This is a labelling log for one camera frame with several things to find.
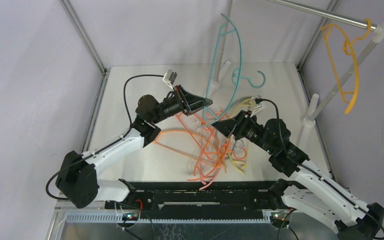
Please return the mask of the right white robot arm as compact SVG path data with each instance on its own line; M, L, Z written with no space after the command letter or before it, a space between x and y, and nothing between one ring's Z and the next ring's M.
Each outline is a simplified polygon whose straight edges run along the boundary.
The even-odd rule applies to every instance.
M287 206L331 229L340 240L384 240L384 208L353 196L324 174L309 156L290 141L291 132L278 116L259 124L250 111L241 110L215 127L236 140L245 138L269 154L271 166L304 186L309 193L284 179L270 188L274 209Z

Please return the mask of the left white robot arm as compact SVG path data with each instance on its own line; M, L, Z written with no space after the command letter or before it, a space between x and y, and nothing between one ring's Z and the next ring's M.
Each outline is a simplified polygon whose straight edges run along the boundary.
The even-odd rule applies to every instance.
M158 123L179 113L191 116L212 103L181 85L174 86L171 95L162 102L150 94L143 95L138 100L136 118L125 133L101 148L65 155L56 187L78 209L96 201L118 202L125 209L133 207L137 196L126 180L104 180L100 175L125 156L152 143L161 132Z

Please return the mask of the teal plastic hanger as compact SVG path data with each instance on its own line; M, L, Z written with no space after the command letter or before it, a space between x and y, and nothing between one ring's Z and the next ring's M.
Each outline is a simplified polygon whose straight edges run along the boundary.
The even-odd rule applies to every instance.
M234 86L234 90L232 92L231 98L230 98L226 108L224 109L224 111L219 116L217 116L216 113L213 112L209 107L205 107L202 110L202 118L203 118L204 124L201 125L200 128L209 127L212 124L219 122L222 119L222 117L224 117L226 115L227 110L230 109L230 107L231 107L231 105L233 103L233 100L236 97L237 91L239 89L239 85L240 85L242 80L247 81L248 85L251 88L253 88L253 89L260 89L260 88L262 88L265 85L266 80L267 80L266 75L262 71L260 71L260 70L257 71L257 73L260 74L261 77L262 77L262 83L259 84L259 85L255 85L249 77L247 77L245 75L242 75L242 71L243 71L243 44L242 44L241 35L240 35L239 31L238 31L238 28L236 27L236 25L230 19L229 16L227 16L224 13L222 13L221 16L225 19L225 23L223 23L220 26L219 32L217 34L216 45L215 45L215 49L214 49L213 59L212 59L212 62L211 62L210 74L209 74L209 77L208 77L207 88L206 88L206 92L205 92L204 96L206 98L208 98L211 95L211 91L210 91L211 85L213 85L215 80L217 79L217 77L215 76L215 73L216 73L216 57L218 57L220 55L218 53L218 51L221 49L221 40L222 40L223 37L225 37L227 35L230 35L230 34L235 34L236 35L237 43L238 43L238 52L239 52L238 67L236 67L236 68L234 68L232 70L231 77L230 77L231 83Z

